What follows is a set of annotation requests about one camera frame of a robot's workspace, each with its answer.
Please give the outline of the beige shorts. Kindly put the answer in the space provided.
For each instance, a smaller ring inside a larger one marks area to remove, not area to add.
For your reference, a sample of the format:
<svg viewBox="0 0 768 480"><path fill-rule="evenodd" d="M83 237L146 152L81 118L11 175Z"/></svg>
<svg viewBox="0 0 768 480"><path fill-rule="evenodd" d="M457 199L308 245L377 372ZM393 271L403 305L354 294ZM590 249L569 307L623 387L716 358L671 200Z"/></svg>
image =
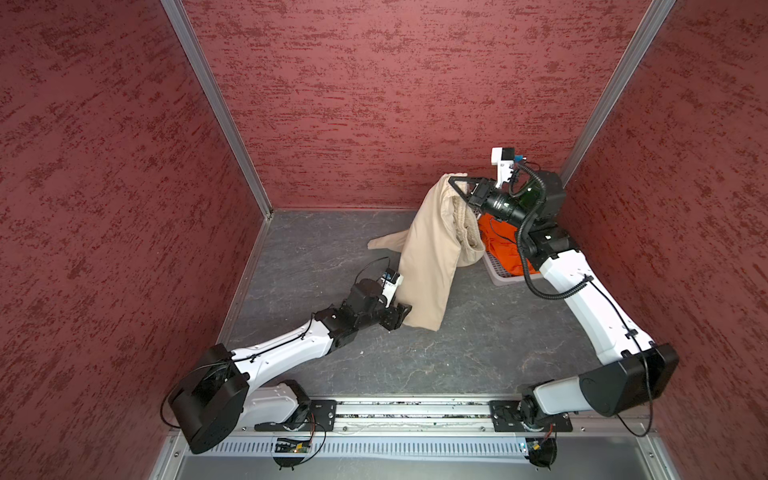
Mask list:
<svg viewBox="0 0 768 480"><path fill-rule="evenodd" d="M404 278L396 299L412 307L404 324L437 331L443 322L456 270L485 252L476 214L443 175L424 197L408 229L374 238L370 250L400 254Z"/></svg>

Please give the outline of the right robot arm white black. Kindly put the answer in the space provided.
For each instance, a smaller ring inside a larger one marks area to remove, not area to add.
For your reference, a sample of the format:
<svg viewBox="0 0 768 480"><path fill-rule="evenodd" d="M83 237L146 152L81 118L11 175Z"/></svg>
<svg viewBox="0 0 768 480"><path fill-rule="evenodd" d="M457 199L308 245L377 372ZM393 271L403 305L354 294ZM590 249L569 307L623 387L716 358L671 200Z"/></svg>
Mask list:
<svg viewBox="0 0 768 480"><path fill-rule="evenodd" d="M526 430L550 429L565 414L594 411L618 417L653 406L679 356L645 333L607 292L570 234L557 223L566 199L558 174L517 168L529 179L517 191L479 177L452 176L449 185L471 208L515 227L523 277L538 298L564 301L587 334L600 365L588 372L527 388L514 419Z"/></svg>

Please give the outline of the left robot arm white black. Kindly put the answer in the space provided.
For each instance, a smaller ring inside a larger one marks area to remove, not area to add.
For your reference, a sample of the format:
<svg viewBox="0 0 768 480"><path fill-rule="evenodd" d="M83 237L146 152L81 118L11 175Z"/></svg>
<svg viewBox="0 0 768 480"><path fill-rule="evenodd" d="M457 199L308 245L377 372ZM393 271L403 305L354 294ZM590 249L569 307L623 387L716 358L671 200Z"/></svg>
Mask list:
<svg viewBox="0 0 768 480"><path fill-rule="evenodd" d="M270 423L296 428L307 422L311 402L300 385L269 381L350 344L364 329L400 328L411 311L396 299L402 282L388 269L376 280L356 281L340 305L312 313L293 331L250 347L207 349L165 400L191 452L213 449L238 428Z"/></svg>

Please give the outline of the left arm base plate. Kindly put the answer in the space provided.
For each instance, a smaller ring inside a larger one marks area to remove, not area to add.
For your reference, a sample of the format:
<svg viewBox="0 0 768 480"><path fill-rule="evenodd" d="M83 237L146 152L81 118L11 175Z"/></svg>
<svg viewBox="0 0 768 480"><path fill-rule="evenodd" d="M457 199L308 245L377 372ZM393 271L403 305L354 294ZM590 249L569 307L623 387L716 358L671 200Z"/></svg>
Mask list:
<svg viewBox="0 0 768 480"><path fill-rule="evenodd" d="M255 425L256 432L309 432L330 433L334 430L338 402L336 400L312 400L307 413L298 420L287 423L262 423Z"/></svg>

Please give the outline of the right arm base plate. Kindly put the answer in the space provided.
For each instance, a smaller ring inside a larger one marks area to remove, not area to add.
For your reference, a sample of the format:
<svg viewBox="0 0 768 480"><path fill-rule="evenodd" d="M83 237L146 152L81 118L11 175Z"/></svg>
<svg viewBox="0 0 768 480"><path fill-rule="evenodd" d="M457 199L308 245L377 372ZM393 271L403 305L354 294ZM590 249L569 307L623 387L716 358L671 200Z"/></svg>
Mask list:
<svg viewBox="0 0 768 480"><path fill-rule="evenodd" d="M532 397L525 397L522 400L492 400L489 402L489 408L495 432L558 433L573 431L567 413L544 413Z"/></svg>

